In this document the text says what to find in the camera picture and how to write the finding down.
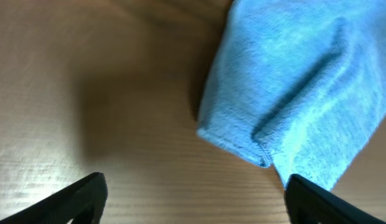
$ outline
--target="cloth fold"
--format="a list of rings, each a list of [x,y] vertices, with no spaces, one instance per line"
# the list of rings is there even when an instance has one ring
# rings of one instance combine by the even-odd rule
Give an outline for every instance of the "cloth fold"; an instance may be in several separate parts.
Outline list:
[[[331,190],[386,115],[386,0],[237,0],[198,135]]]

